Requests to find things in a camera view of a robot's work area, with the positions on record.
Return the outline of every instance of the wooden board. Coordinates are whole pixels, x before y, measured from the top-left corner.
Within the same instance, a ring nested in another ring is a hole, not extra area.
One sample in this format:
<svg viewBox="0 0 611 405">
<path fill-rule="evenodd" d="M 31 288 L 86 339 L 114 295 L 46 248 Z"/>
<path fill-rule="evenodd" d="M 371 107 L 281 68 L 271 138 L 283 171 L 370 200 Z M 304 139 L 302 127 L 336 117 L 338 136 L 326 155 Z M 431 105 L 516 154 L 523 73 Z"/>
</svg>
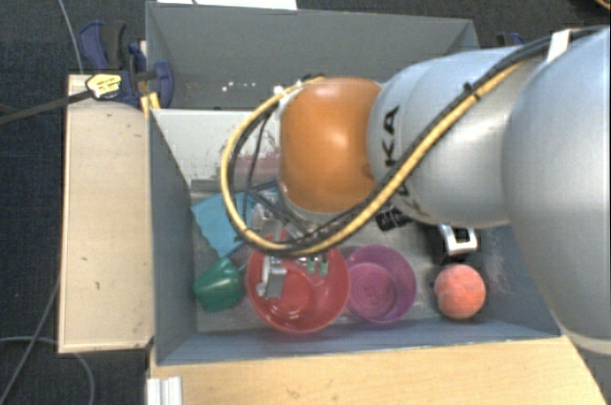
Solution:
<svg viewBox="0 0 611 405">
<path fill-rule="evenodd" d="M 70 94 L 83 89 L 71 76 Z M 68 108 L 59 352 L 143 348 L 153 335 L 146 122 L 92 99 Z"/>
<path fill-rule="evenodd" d="M 567 337 L 398 352 L 157 367 L 184 405 L 603 405 Z"/>
</svg>

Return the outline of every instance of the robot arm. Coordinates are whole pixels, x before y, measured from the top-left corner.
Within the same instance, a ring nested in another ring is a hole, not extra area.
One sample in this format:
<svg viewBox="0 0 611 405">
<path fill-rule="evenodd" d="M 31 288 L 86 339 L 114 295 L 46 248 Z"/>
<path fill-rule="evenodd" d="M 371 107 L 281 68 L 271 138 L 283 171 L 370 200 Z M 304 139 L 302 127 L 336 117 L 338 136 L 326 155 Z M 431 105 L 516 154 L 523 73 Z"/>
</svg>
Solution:
<svg viewBox="0 0 611 405">
<path fill-rule="evenodd" d="M 609 29 L 563 53 L 550 49 L 457 122 L 393 204 L 426 224 L 511 224 L 564 330 L 582 347 L 611 353 Z M 444 57 L 386 84 L 369 121 L 376 179 L 465 82 L 512 51 Z"/>
<path fill-rule="evenodd" d="M 369 159 L 362 170 L 370 169 L 376 187 L 350 210 L 327 213 L 326 222 L 325 213 L 308 213 L 288 199 L 302 219 L 311 215 L 318 224 L 288 242 L 264 240 L 245 226 L 230 182 L 230 160 L 243 137 L 303 87 L 280 93 L 227 145 L 221 189 L 230 218 L 248 242 L 279 257 L 341 243 L 390 200 L 425 224 L 511 224 L 533 279 L 567 333 L 598 352 L 611 348 L 609 29 L 574 38 L 560 52 L 557 39 L 551 46 L 541 39 L 399 73 L 374 99 L 365 134 L 352 131 Z M 320 79 L 314 82 L 318 87 Z M 312 128 L 312 135 L 326 130 L 322 119 Z M 342 140 L 337 148 L 347 144 L 354 147 Z"/>
</svg>

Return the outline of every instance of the pink bowl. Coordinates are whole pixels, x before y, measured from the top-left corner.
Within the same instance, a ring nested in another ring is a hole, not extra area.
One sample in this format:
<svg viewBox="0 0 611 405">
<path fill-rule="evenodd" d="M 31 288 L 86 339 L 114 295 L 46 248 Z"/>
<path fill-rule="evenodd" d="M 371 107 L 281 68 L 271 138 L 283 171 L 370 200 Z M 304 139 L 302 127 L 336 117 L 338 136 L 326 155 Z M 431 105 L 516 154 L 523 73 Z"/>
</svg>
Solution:
<svg viewBox="0 0 611 405">
<path fill-rule="evenodd" d="M 385 245 L 367 245 L 347 260 L 350 275 L 348 310 L 369 322 L 397 321 L 413 305 L 417 284 L 410 263 Z"/>
</svg>

